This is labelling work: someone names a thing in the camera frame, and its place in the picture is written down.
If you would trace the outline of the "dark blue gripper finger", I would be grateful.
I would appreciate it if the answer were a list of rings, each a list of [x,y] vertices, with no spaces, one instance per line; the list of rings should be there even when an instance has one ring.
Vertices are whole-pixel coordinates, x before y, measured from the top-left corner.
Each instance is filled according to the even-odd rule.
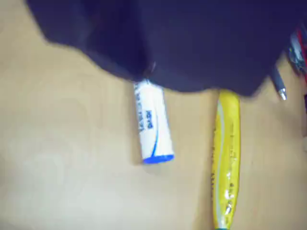
[[[101,69],[142,81],[154,70],[134,0],[28,0],[47,41],[73,47]]]
[[[150,80],[180,92],[251,96],[306,15],[304,0],[149,0]]]

